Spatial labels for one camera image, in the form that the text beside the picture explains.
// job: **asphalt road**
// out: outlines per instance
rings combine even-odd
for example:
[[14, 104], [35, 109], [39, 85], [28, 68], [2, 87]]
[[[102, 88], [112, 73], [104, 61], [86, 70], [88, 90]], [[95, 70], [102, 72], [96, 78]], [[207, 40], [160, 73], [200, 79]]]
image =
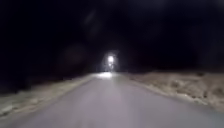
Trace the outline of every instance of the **asphalt road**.
[[117, 78], [94, 78], [7, 128], [224, 128], [224, 114]]

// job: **road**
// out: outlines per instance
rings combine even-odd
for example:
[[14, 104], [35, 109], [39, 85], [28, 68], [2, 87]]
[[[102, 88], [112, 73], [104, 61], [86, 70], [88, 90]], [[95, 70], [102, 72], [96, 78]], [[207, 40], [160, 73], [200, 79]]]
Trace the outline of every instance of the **road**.
[[223, 128], [224, 114], [125, 79], [94, 78], [7, 128]]

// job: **dirt shoulder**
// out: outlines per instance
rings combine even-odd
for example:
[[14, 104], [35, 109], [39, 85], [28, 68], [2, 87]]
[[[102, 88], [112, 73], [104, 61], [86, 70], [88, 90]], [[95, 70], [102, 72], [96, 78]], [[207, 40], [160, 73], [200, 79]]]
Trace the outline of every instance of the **dirt shoulder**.
[[125, 74], [152, 91], [208, 105], [224, 112], [224, 74], [161, 73]]
[[0, 121], [9, 119], [16, 114], [33, 112], [91, 79], [92, 77], [89, 75], [62, 82], [40, 85], [29, 91], [21, 91], [18, 94], [1, 96]]

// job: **grass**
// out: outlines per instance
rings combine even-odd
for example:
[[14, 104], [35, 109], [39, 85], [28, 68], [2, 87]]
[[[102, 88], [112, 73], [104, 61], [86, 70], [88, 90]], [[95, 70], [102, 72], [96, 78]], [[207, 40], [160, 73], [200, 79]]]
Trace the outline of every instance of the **grass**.
[[187, 100], [224, 112], [224, 74], [151, 72], [126, 76], [161, 94], [184, 95]]
[[90, 79], [91, 76], [86, 76], [57, 83], [46, 83], [29, 91], [1, 96], [0, 120], [7, 119], [17, 113], [35, 111], [41, 105], [56, 99]]

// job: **roadside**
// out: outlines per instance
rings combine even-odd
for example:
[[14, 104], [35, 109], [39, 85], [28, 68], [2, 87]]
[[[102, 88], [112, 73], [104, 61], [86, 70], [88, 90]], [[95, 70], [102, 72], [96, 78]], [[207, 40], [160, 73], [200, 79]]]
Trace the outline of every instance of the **roadside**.
[[208, 105], [224, 112], [223, 74], [151, 72], [125, 76], [162, 95]]
[[62, 96], [75, 87], [89, 81], [91, 75], [65, 80], [57, 83], [48, 83], [36, 86], [29, 91], [0, 97], [0, 121], [13, 117], [16, 114], [36, 111], [41, 106]]

